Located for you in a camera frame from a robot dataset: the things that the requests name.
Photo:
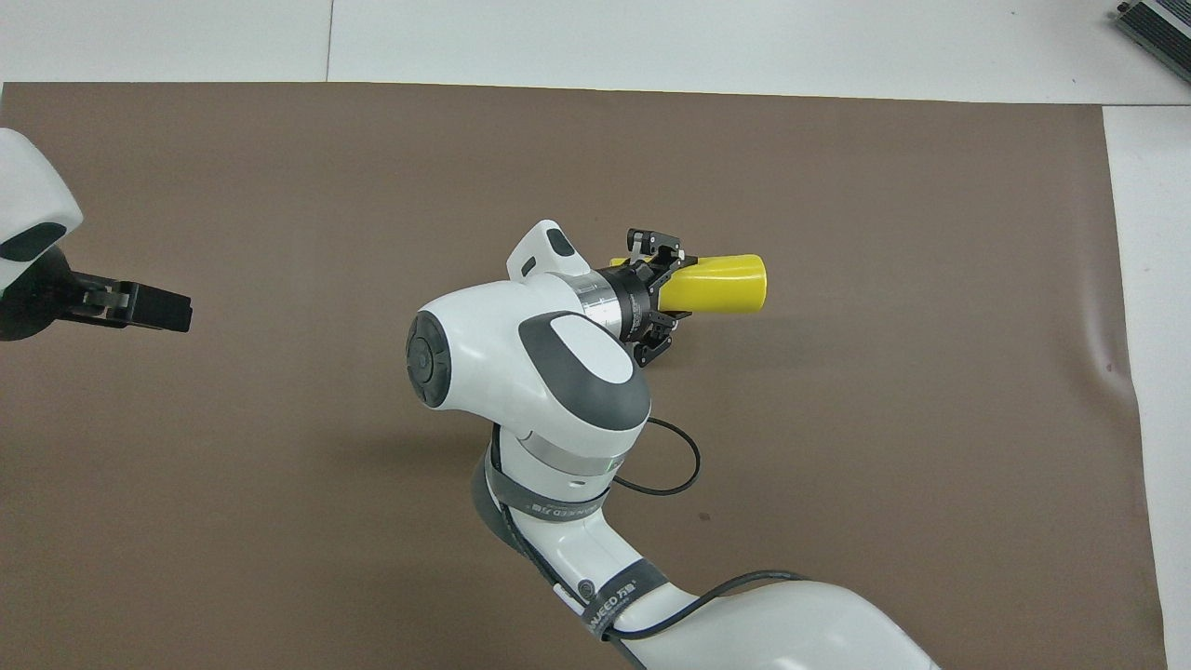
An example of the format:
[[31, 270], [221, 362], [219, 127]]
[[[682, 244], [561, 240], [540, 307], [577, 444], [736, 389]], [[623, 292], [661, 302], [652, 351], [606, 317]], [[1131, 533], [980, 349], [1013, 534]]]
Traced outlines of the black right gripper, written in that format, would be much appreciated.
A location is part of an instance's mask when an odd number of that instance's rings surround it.
[[697, 264], [679, 237], [646, 228], [628, 230], [629, 258], [617, 267], [598, 270], [607, 280], [617, 303], [621, 325], [611, 331], [624, 343], [636, 343], [636, 364], [646, 368], [672, 346], [676, 323], [692, 311], [656, 311], [659, 298], [650, 288], [662, 288], [676, 271]]

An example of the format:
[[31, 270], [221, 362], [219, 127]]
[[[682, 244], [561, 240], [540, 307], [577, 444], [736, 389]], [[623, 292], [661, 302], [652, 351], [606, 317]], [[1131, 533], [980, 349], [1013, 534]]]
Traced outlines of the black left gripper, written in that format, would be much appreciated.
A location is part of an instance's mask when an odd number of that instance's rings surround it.
[[194, 314], [191, 298], [183, 294], [131, 280], [73, 273], [62, 250], [48, 249], [4, 289], [1, 342], [37, 336], [69, 309], [71, 323], [173, 332], [191, 331]]

